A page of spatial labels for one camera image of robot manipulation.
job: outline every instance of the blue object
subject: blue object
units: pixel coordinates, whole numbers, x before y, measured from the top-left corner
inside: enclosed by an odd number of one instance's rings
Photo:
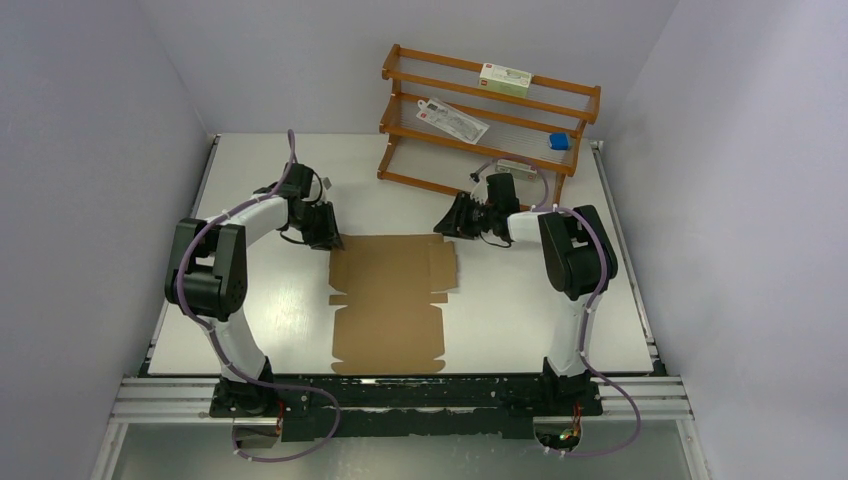
[[[548,138],[548,143],[554,150],[568,150],[571,148],[567,133],[552,133]]]

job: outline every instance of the white wall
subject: white wall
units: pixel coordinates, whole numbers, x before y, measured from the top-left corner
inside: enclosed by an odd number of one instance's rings
[[[133,1],[0,5],[3,478],[90,475],[207,149]]]
[[[682,0],[604,156],[716,479],[848,471],[848,4]]]
[[[601,85],[606,134],[677,0],[141,0],[212,132],[376,133],[392,44]]]

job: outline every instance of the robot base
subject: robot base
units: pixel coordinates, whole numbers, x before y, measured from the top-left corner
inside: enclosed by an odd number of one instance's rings
[[[277,383],[309,385],[333,394],[345,411],[337,437],[500,434],[507,439],[536,438],[533,418],[571,417],[579,405],[583,416],[603,412],[598,384],[588,372],[559,377],[547,359],[541,373],[456,374],[403,377],[276,375]],[[212,417],[276,417],[276,399],[262,414],[239,414],[221,380],[215,389]],[[282,391],[285,405],[282,441],[321,438],[332,426],[335,410],[322,395]]]

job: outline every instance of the wooden shelf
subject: wooden shelf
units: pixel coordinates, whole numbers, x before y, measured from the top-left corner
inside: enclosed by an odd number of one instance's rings
[[[383,78],[392,81],[392,95],[380,120],[380,132],[390,135],[389,145],[377,176],[442,193],[454,192],[454,189],[388,171],[398,142],[404,137],[415,138],[490,158],[535,163],[556,174],[553,198],[559,198],[565,177],[573,176],[577,170],[583,130],[598,117],[600,87],[534,75],[527,98],[513,97],[477,88],[482,67],[481,63],[400,45],[392,47],[382,71]],[[415,118],[417,101],[431,97],[483,119],[490,125],[489,130],[478,144],[472,145],[418,120]],[[548,148],[548,135],[557,132],[572,137],[570,150]]]

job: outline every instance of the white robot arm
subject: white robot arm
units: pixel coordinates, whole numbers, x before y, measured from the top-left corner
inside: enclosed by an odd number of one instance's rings
[[[188,306],[212,327],[204,329],[210,341],[214,331],[226,358],[250,378],[273,382],[270,362],[256,345],[242,308],[247,294],[247,249],[268,233],[279,231],[283,236],[289,228],[299,230],[303,237],[302,242],[283,237],[290,242],[318,250],[343,248],[333,204],[326,200],[329,185],[309,167],[292,165],[278,196],[257,202],[213,227],[192,254],[183,280]],[[252,198],[258,199],[272,188],[259,189]],[[179,304],[176,280],[180,261],[211,220],[187,218],[177,224],[165,281],[165,297],[173,304]],[[269,403],[273,405],[270,391],[249,384],[223,364],[221,376],[225,392],[216,392],[216,396],[231,401],[238,410],[256,415]]]
[[[433,229],[446,236],[473,239],[492,232],[508,246],[514,242],[541,243],[548,280],[555,290],[573,302],[572,314],[563,316],[552,332],[547,363],[557,375],[577,376],[586,371],[581,359],[588,361],[587,346],[592,334],[595,311],[588,302],[600,299],[593,292],[601,285],[601,294],[618,271],[618,262],[595,207],[573,210],[585,221],[601,245],[603,258],[583,224],[558,212],[521,212],[515,186],[509,173],[486,177],[487,196],[481,200],[468,192],[457,194],[447,215]],[[606,276],[601,276],[601,261]],[[581,328],[585,336],[581,341]]]

